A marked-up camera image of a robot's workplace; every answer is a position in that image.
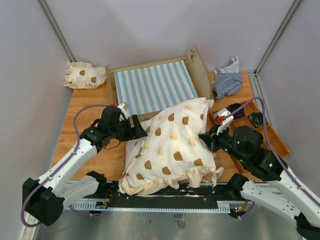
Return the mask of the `large bear print cushion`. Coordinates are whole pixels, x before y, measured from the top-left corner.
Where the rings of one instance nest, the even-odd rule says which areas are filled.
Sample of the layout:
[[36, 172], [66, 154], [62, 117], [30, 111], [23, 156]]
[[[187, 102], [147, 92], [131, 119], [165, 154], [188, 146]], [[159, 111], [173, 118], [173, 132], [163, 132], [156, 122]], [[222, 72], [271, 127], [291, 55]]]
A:
[[141, 123], [147, 136], [130, 140], [125, 149], [125, 168], [118, 181], [122, 194], [149, 195], [166, 187], [179, 188], [188, 180], [198, 188], [210, 175], [214, 187], [224, 168], [217, 167], [215, 154], [200, 139], [214, 100], [204, 97], [168, 107]]

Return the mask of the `wooden striped pet bed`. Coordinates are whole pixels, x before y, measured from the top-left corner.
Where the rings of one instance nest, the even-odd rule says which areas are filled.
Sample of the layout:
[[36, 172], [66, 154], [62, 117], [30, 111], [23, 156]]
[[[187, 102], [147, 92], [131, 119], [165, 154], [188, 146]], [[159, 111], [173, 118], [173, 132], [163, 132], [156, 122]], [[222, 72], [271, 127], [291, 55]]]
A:
[[140, 121], [186, 100], [213, 98], [209, 71], [195, 44], [180, 57], [107, 68], [106, 82], [110, 102], [127, 103], [128, 116]]

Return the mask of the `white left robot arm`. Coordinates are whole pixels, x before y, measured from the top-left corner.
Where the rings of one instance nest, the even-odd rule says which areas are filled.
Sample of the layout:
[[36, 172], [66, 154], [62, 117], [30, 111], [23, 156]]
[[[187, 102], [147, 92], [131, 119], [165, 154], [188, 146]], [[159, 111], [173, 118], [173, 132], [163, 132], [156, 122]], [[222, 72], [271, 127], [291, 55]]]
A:
[[68, 184], [71, 177], [90, 159], [105, 148], [112, 139], [126, 142], [147, 137], [136, 114], [127, 116], [124, 103], [102, 105], [101, 117], [82, 132], [76, 133], [76, 143], [50, 170], [37, 179], [28, 178], [22, 185], [22, 224], [33, 228], [37, 224], [28, 223], [25, 213], [38, 220], [38, 225], [50, 226], [61, 216], [64, 208], [78, 200], [107, 193], [107, 179], [95, 171], [87, 173], [81, 180]]

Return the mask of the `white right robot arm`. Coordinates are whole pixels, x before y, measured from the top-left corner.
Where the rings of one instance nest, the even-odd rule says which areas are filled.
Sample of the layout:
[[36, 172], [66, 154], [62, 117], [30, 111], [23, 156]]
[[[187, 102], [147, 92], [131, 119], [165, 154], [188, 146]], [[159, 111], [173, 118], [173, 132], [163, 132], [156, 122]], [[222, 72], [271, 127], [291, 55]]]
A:
[[200, 134], [212, 152], [223, 150], [240, 161], [244, 169], [276, 188], [286, 198], [263, 190], [245, 176], [236, 173], [228, 182], [227, 196], [232, 200], [241, 197], [255, 202], [270, 211], [289, 219], [305, 240], [320, 238], [320, 199], [294, 174], [288, 164], [271, 149], [262, 147], [263, 135], [244, 125], [233, 134], [220, 125]]

